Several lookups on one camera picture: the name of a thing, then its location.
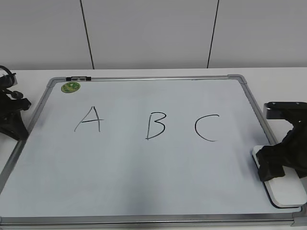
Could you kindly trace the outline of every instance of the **whiteboard corner piece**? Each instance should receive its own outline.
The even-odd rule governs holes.
[[[300,212],[294,212],[292,216],[294,219],[291,225],[292,227],[307,226],[307,204],[304,204],[302,210]]]
[[[240,84],[247,84],[245,77],[243,77],[241,74],[228,74],[227,77],[229,79],[238,80]]]
[[[56,83],[65,82],[65,81],[66,81],[65,77],[51,78],[47,84],[47,87],[54,87]]]

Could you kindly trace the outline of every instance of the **whiteboard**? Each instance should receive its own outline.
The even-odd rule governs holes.
[[[239,81],[92,79],[74,93],[64,83],[0,194],[0,216],[300,210],[272,206],[258,179],[251,151],[269,142]]]

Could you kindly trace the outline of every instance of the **green magnet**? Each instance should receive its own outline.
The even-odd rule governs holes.
[[[68,82],[61,87],[61,91],[64,93],[76,92],[80,89],[81,85],[77,82]]]

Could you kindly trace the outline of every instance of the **white wall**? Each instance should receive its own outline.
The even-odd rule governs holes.
[[[210,68],[307,67],[307,0],[220,0]]]
[[[1,0],[0,65],[91,69],[79,0]]]
[[[96,69],[206,68],[218,0],[82,0]],[[307,67],[307,0],[220,0],[210,68]],[[1,0],[0,65],[91,69],[80,0]]]
[[[96,69],[206,68],[217,0],[83,0]]]

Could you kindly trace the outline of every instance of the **black cable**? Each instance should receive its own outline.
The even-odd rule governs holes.
[[[0,66],[0,69],[3,69],[7,75],[0,77],[0,89],[7,89],[15,84],[15,75],[5,66]]]
[[[209,50],[209,56],[208,56],[208,62],[207,62],[207,68],[209,68],[209,63],[210,63],[211,50],[212,50],[212,43],[213,43],[213,37],[214,37],[215,26],[216,26],[217,12],[218,12],[218,10],[219,10],[219,4],[220,4],[220,0],[217,0],[216,12],[215,12],[215,19],[214,19],[213,31],[212,31],[212,37],[211,37],[211,43],[210,43],[210,50]]]
[[[94,61],[93,61],[93,55],[92,55],[92,49],[91,49],[91,44],[90,44],[90,39],[89,39],[89,36],[88,36],[88,31],[87,31],[87,26],[86,26],[86,21],[85,21],[85,15],[84,15],[84,9],[83,9],[83,5],[82,5],[82,0],[80,0],[80,7],[81,7],[81,12],[82,12],[82,17],[83,17],[83,24],[84,24],[84,29],[85,29],[86,39],[87,39],[87,45],[88,45],[88,49],[90,51],[90,58],[91,58],[92,68],[95,69]]]

